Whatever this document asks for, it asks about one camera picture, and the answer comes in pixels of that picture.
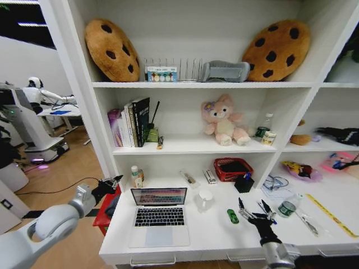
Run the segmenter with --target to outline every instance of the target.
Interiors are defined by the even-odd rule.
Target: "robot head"
[[[44,87],[44,84],[38,77],[29,77],[28,87],[35,87],[41,89]]]

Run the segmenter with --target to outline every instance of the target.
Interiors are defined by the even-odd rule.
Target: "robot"
[[[43,97],[48,98],[51,105],[58,102],[76,103],[73,95],[62,97],[43,89],[43,83],[37,77],[29,78],[29,87],[23,89],[15,88],[9,83],[0,84],[0,104],[6,108],[3,114],[12,122],[26,144],[25,154],[33,163],[55,161],[69,150],[63,137],[51,137],[47,134],[37,116],[42,111],[40,104],[44,103]]]
[[[29,77],[29,85],[22,88],[28,101],[33,107],[33,111],[39,114],[43,111],[41,104],[45,105],[57,105],[57,104],[73,104],[76,105],[76,99],[74,95],[60,96],[53,92],[44,89],[43,82],[38,77]]]
[[[107,193],[114,194],[121,178],[122,175],[100,180],[93,190],[81,184],[67,205],[49,207],[38,219],[17,231],[0,235],[0,268],[31,268],[44,252],[68,237],[76,229],[79,219],[86,216]],[[34,242],[33,235],[41,241]]]
[[[248,212],[241,200],[238,198],[239,213],[249,223],[256,226],[260,235],[260,244],[264,250],[264,255],[268,266],[264,269],[288,269],[295,268],[295,260],[300,256],[299,249],[293,244],[284,244],[272,231],[271,225],[274,223],[273,213],[270,207],[262,200],[263,209],[266,214]]]

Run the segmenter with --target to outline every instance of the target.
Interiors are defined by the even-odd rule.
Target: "wooden floor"
[[[94,153],[92,144],[84,146],[88,135],[84,127],[67,134],[66,142],[70,146],[70,151],[66,152],[57,161],[42,165],[36,169],[28,171],[29,184],[17,193],[32,191],[51,192],[64,189],[74,184],[84,177],[101,178],[103,176],[98,160]],[[82,181],[91,187],[96,186],[96,181],[86,179]],[[67,203],[72,199],[75,188],[72,188],[55,194],[26,194],[19,197],[32,210],[45,210],[46,208]],[[23,221],[14,229],[25,225],[30,220]],[[112,268],[105,265],[98,253],[103,241],[103,235],[97,227],[92,227],[94,217],[86,217],[79,221],[77,229],[65,240],[53,246],[49,251],[43,254],[32,267],[33,269],[99,269]],[[238,263],[228,263],[227,261],[214,262],[190,262],[178,263],[171,268],[177,269],[239,269]]]

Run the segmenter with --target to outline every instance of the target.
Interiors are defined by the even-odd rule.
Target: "black book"
[[[145,131],[150,118],[150,98],[137,98],[132,102],[132,109],[135,118],[137,144],[138,147],[143,147],[147,139],[147,137],[145,137]]]

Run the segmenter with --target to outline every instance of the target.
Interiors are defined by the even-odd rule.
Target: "cookie pillow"
[[[85,40],[92,59],[110,80],[115,82],[139,80],[137,52],[117,25],[96,18],[86,26]]]
[[[248,81],[280,81],[293,73],[309,50],[310,31],[301,21],[276,22],[256,35],[243,55]]]

